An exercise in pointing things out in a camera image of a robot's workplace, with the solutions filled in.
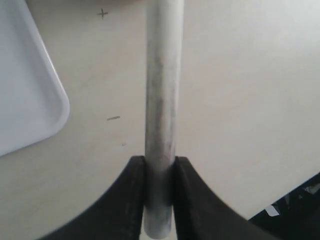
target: cylindrical pipe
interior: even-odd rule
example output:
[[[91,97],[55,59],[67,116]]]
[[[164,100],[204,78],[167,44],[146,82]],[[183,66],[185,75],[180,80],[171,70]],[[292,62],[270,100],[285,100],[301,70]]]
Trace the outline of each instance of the cylindrical pipe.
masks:
[[[171,230],[183,13],[184,0],[147,0],[144,230],[153,239],[163,239]]]

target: plastic tray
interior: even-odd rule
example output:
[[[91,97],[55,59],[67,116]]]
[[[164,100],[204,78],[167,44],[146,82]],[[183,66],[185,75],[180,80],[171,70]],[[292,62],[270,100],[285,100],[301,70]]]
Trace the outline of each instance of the plastic tray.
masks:
[[[0,0],[0,156],[56,134],[69,100],[24,0]]]

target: beige tabletop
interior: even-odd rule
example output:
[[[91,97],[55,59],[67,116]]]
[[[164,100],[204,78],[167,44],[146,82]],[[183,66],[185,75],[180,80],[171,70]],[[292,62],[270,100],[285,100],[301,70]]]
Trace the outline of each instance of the beige tabletop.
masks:
[[[0,158],[1,240],[66,223],[144,154],[145,1],[28,4],[70,117]],[[317,0],[186,1],[177,154],[245,218],[320,170],[319,13]]]

